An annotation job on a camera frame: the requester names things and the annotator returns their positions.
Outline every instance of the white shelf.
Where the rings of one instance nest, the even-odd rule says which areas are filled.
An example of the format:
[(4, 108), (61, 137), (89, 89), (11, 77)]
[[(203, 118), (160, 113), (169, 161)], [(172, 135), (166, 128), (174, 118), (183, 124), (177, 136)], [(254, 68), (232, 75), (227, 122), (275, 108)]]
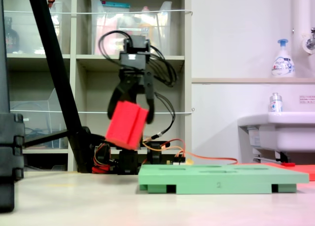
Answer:
[(68, 149), (23, 149), (23, 154), (68, 154)]
[[(10, 71), (49, 71), (46, 55), (7, 54)], [(70, 71), (70, 55), (63, 55), (64, 65)]]
[[(77, 55), (77, 61), (85, 68), (86, 71), (92, 72), (119, 72), (119, 66), (106, 60), (102, 55)], [(111, 56), (111, 59), (119, 63), (119, 56)], [(165, 59), (181, 72), (185, 57), (184, 56), (165, 56)]]
[(315, 78), (192, 78), (193, 84), (233, 83), (233, 84), (315, 84)]
[[(117, 155), (119, 154), (121, 150), (115, 150), (115, 149), (111, 149), (111, 154), (113, 155)], [(175, 155), (179, 152), (180, 150), (166, 150), (166, 151), (162, 151), (162, 155)], [(147, 154), (147, 150), (137, 150), (139, 155), (146, 155)]]

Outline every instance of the label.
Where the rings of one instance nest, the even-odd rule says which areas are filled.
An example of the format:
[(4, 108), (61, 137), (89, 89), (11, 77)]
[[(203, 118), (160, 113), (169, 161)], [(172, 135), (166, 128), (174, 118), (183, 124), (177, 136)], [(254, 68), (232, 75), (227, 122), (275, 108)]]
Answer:
[(272, 75), (286, 75), (295, 72), (295, 66), (291, 59), (278, 57), (274, 62), (274, 66), (271, 70)]
[(251, 146), (260, 146), (260, 137), (258, 129), (251, 129), (249, 131)]
[(315, 96), (300, 96), (300, 104), (315, 104)]
[(283, 112), (282, 101), (274, 100), (270, 103), (271, 112)]

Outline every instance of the green board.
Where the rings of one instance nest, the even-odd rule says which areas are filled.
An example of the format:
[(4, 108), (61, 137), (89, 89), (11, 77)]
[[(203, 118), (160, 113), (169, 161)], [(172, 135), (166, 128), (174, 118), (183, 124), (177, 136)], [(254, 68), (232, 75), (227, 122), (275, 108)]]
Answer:
[(140, 190), (177, 194), (295, 193), (309, 175), (282, 168), (255, 165), (150, 165), (141, 166)]

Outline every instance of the soap dispenser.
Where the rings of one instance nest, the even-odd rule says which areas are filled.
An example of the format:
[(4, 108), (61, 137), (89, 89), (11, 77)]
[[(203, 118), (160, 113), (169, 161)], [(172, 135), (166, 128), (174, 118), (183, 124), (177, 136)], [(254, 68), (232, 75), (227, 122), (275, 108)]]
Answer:
[(280, 44), (280, 52), (276, 57), (271, 74), (273, 77), (295, 77), (294, 62), (285, 46), (285, 44), (288, 43), (288, 40), (281, 39), (278, 40), (278, 43)]

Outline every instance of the blue pump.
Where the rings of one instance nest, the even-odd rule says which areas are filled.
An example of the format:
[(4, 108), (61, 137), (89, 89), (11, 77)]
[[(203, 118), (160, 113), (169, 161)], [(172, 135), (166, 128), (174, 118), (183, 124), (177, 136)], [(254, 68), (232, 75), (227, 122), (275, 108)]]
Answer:
[(287, 44), (289, 41), (287, 39), (280, 39), (278, 40), (278, 43), (280, 44), (281, 47), (285, 47), (285, 44)]

